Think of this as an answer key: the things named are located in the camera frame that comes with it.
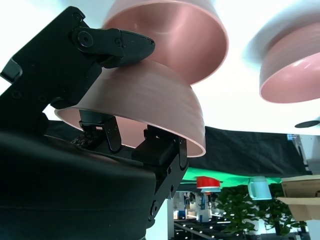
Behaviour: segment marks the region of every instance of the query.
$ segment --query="black backdrop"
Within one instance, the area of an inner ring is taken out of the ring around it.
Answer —
[[[47,135],[71,142],[80,131],[62,121],[50,121]],[[190,158],[190,167],[244,176],[289,178],[309,174],[286,134],[244,132],[205,127],[206,154]],[[118,155],[130,157],[125,147]]]

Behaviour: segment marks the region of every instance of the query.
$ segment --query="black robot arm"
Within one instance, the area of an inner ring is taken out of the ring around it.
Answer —
[[[0,96],[0,239],[141,240],[188,169],[186,139],[152,126],[119,157],[112,115],[80,111],[83,134],[72,143],[44,135],[47,105],[76,105],[102,67],[155,49],[146,36],[92,29],[84,18],[68,7],[1,72],[12,85]]]

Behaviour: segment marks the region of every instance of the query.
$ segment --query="potted plant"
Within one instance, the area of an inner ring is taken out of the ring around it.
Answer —
[[[255,217],[258,210],[252,203],[246,186],[223,188],[215,202],[217,209],[224,210],[223,217],[230,221],[222,232],[240,234],[246,239],[246,232],[255,231],[255,225],[251,221],[258,220]]]
[[[278,197],[284,196],[281,184],[271,184],[269,188],[272,195],[271,200],[255,201],[258,207],[256,216],[264,220],[266,230],[275,228],[278,236],[287,235],[292,228],[301,228],[303,231],[307,225],[306,222],[295,221],[289,207],[277,200]]]

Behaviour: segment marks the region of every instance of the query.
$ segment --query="light blue mug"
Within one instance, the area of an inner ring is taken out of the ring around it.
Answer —
[[[251,177],[248,183],[248,190],[252,200],[272,199],[267,179],[264,176]]]

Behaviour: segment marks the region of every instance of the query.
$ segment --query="pink bowl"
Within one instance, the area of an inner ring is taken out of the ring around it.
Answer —
[[[188,157],[206,153],[205,123],[194,91],[174,71],[154,61],[104,68],[77,105],[55,114],[81,130],[79,110],[116,116],[123,145],[141,144],[149,124],[187,139]]]
[[[320,23],[283,37],[267,53],[260,71],[260,96],[288,104],[320,98]]]
[[[188,84],[213,74],[228,51],[228,36],[209,0],[116,0],[103,28],[140,33],[155,41],[148,58]]]

